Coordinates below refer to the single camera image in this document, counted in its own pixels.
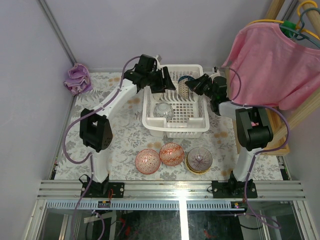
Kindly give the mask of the blue triangle pattern bowl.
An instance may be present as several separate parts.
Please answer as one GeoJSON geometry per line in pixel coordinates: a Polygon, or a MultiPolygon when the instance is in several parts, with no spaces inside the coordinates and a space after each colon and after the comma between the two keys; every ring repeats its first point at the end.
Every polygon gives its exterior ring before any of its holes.
{"type": "Polygon", "coordinates": [[[194,81],[195,78],[193,76],[190,76],[190,75],[183,75],[178,79],[178,82],[181,82],[183,80],[194,81]]]}

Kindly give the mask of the brown checker pattern bowl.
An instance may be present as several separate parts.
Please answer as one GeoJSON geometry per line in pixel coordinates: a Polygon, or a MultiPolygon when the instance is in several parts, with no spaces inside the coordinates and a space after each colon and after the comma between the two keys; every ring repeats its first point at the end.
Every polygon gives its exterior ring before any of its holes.
{"type": "Polygon", "coordinates": [[[183,99],[188,99],[190,95],[190,89],[186,85],[187,79],[183,79],[178,82],[178,94],[183,99]]]}

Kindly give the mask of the white plastic dish rack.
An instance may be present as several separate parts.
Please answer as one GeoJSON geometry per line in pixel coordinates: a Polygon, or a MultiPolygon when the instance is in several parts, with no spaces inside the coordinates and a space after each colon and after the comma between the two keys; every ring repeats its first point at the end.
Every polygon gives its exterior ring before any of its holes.
{"type": "Polygon", "coordinates": [[[207,101],[203,96],[190,93],[187,98],[178,94],[178,80],[183,76],[201,77],[203,67],[199,64],[167,64],[170,78],[176,90],[166,90],[159,97],[146,87],[143,94],[142,124],[154,137],[199,138],[210,128],[207,101]],[[155,107],[168,104],[172,118],[154,116],[155,107]]]}

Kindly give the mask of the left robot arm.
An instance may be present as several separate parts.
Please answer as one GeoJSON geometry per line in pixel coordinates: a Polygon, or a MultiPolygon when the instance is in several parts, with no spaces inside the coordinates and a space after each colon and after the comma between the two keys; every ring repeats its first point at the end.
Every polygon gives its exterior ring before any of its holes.
{"type": "Polygon", "coordinates": [[[138,63],[132,69],[126,69],[128,63],[124,65],[118,86],[99,105],[93,109],[85,108],[81,112],[79,137],[87,148],[93,150],[90,158],[92,178],[95,181],[92,191],[101,198],[110,190],[109,184],[104,182],[109,173],[102,153],[113,139],[111,119],[129,99],[144,88],[150,89],[153,94],[176,89],[168,67],[160,65],[155,57],[142,54],[129,61],[135,59],[138,59],[138,63]]]}

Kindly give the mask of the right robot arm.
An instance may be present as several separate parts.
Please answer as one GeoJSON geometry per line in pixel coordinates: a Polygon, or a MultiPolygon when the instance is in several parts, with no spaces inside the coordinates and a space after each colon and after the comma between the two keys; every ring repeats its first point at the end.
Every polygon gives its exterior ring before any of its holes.
{"type": "Polygon", "coordinates": [[[255,154],[262,151],[274,136],[266,108],[230,100],[227,96],[227,79],[222,76],[211,78],[204,74],[184,84],[198,96],[208,97],[212,112],[236,123],[236,138],[241,149],[232,173],[235,180],[228,184],[227,189],[231,196],[240,197],[246,191],[243,182],[250,179],[255,154]]]}

